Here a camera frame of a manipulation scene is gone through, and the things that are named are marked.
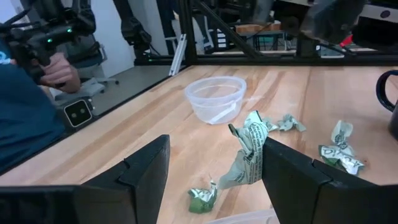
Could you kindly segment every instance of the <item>wooden table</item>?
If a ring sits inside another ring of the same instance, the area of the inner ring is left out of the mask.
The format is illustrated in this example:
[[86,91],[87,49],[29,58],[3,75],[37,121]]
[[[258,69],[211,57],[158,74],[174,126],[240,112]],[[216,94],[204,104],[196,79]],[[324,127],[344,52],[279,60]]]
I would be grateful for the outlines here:
[[[189,213],[191,187],[207,187],[209,174],[225,174],[240,148],[227,125],[199,121],[183,95],[191,82],[216,75],[246,80],[239,116],[242,126],[252,110],[274,120],[293,114],[307,131],[270,133],[270,137],[319,158],[318,145],[330,144],[339,119],[354,125],[349,143],[366,164],[360,177],[377,184],[398,183],[398,142],[387,132],[391,112],[376,99],[375,84],[392,67],[190,67],[68,139],[0,177],[0,185],[79,184],[100,174],[161,134],[171,138],[169,179],[158,223],[188,224],[268,209],[262,182],[220,192],[211,213]],[[391,100],[398,79],[387,83]]]

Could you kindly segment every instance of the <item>white plastic container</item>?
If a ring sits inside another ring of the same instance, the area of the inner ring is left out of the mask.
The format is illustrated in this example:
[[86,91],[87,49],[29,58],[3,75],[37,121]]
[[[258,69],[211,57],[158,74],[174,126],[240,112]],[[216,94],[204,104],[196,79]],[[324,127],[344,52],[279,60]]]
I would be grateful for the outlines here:
[[185,96],[196,116],[208,124],[223,124],[234,119],[242,107],[246,82],[237,77],[211,77],[185,88]]
[[279,224],[274,209],[249,212],[221,218],[206,224]]

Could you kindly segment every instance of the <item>black mug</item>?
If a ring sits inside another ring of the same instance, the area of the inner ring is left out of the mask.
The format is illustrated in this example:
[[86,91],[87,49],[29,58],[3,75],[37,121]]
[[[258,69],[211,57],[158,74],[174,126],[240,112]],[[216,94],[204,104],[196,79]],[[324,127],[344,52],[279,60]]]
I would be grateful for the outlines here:
[[388,128],[393,137],[398,141],[398,101],[396,104],[393,104],[387,99],[386,95],[386,82],[390,75],[398,76],[398,70],[391,70],[380,76],[376,85],[376,95],[381,105],[392,112],[392,118]]

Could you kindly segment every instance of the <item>mug handle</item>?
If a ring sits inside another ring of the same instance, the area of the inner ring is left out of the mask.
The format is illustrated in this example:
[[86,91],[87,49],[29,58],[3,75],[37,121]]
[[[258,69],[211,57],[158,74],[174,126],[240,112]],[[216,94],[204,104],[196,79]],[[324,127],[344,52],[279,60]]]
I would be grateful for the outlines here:
[[383,105],[383,107],[387,108],[387,110],[393,112],[395,109],[395,104],[391,103],[386,95],[386,83],[387,83],[387,79],[388,77],[390,77],[390,75],[398,75],[398,70],[391,70],[388,72],[383,73],[379,80],[377,81],[376,84],[376,95],[377,95],[377,99],[380,101],[381,105]]

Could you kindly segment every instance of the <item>wooden tabletop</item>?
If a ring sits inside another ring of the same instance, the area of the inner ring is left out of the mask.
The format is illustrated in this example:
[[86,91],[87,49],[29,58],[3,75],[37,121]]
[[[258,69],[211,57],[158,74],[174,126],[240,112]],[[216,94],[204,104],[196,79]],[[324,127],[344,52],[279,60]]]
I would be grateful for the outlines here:
[[[0,185],[80,184],[102,173],[161,134],[169,134],[169,178],[160,209],[161,224],[204,223],[234,214],[268,209],[271,202],[262,182],[220,192],[211,213],[188,212],[191,187],[207,187],[209,174],[225,174],[240,149],[226,124],[198,120],[183,95],[191,82],[230,75],[246,80],[248,90],[239,116],[250,111],[281,119],[290,113],[307,127],[299,133],[270,137],[319,159],[318,145],[330,144],[339,119],[354,125],[349,139],[366,164],[360,177],[377,184],[398,183],[398,142],[387,132],[391,112],[376,99],[375,84],[392,67],[190,67],[101,118],[77,134],[47,149],[0,177]],[[398,79],[387,83],[392,101]]]

